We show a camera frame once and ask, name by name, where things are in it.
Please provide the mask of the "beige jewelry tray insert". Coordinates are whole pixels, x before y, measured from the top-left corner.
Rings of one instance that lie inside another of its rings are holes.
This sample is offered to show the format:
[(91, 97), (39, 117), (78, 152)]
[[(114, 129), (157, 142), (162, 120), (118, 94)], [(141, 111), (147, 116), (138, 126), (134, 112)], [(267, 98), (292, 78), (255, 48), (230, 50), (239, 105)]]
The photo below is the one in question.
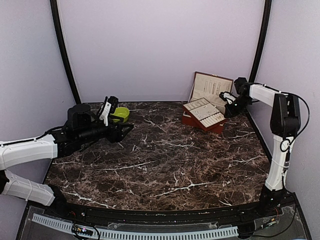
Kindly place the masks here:
[(220, 124), (224, 124), (224, 115), (205, 98), (200, 98), (184, 104), (184, 111), (191, 117), (197, 125), (208, 132)]

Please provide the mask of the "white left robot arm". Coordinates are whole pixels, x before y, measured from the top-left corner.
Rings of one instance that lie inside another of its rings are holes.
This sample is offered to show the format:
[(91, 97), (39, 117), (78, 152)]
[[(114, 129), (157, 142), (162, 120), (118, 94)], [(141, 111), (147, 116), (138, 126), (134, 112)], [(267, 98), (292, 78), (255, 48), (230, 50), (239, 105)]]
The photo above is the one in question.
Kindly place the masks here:
[(115, 110), (116, 105), (108, 102), (98, 113), (92, 112), (88, 104), (77, 104), (68, 109), (63, 126), (51, 128), (34, 138), (2, 141), (0, 193), (50, 206), (58, 217), (67, 218), (71, 208), (57, 186), (31, 181), (12, 173), (9, 168), (37, 160), (67, 157), (100, 139), (107, 139), (110, 143), (121, 142), (134, 126), (114, 122), (111, 114)]

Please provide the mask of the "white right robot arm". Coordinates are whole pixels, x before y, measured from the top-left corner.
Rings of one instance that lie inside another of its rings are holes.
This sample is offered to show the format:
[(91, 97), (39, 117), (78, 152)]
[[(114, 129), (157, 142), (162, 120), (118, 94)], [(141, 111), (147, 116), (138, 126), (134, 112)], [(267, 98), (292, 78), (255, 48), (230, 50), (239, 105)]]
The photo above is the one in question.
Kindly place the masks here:
[(236, 79), (234, 86), (238, 96), (227, 91), (219, 94), (219, 97), (227, 102), (224, 105), (225, 118), (237, 116), (254, 101), (271, 107), (273, 153), (260, 202), (255, 205), (255, 213), (260, 217), (266, 217), (274, 210), (274, 201), (281, 199), (285, 194), (285, 181), (294, 142), (306, 128), (301, 128), (300, 101), (305, 104), (308, 113), (310, 108), (303, 98), (294, 93), (276, 90), (262, 83), (248, 82), (244, 77)]

